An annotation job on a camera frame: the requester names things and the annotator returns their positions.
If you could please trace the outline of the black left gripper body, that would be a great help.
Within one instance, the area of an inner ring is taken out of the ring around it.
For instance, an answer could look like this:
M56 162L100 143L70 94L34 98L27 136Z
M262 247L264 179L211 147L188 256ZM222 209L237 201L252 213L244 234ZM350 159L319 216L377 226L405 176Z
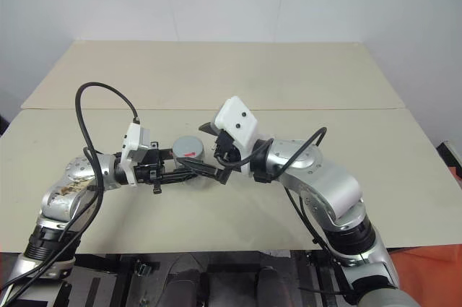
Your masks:
M162 174L165 171L162 153L158 142L151 142L143 160L134 167L137 183L151 185L154 194L161 194Z

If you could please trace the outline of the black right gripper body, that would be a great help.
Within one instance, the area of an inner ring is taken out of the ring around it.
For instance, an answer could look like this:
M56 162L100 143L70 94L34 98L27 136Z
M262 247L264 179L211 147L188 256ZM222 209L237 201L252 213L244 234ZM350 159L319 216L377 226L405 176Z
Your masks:
M223 129L220 130L215 141L214 158L226 168L240 168L241 161L239 149L234 145L234 139Z

